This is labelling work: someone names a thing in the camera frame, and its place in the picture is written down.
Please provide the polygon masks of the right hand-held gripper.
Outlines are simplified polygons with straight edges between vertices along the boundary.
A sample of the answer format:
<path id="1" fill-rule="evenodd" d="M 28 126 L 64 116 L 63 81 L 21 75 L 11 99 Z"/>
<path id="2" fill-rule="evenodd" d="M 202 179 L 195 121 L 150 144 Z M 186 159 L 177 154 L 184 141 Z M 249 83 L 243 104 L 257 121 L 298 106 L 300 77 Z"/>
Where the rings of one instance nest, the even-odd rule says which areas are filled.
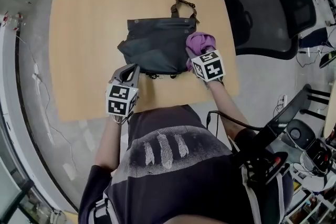
<path id="1" fill-rule="evenodd" d="M 206 83 L 214 80 L 222 82 L 225 69 L 218 50 L 208 51 L 205 54 L 196 54 L 191 48 L 186 47 L 186 52 L 198 78 Z"/>

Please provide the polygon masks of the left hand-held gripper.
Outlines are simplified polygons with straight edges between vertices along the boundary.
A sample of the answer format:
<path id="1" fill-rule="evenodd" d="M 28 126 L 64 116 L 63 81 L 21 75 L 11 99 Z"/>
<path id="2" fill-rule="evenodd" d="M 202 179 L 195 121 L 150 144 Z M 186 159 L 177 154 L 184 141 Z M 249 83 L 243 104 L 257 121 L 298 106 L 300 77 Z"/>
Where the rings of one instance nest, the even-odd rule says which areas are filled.
<path id="1" fill-rule="evenodd" d="M 140 67 L 125 65 L 112 75 L 106 88 L 106 113 L 115 116 L 129 116 L 138 100 Z"/>

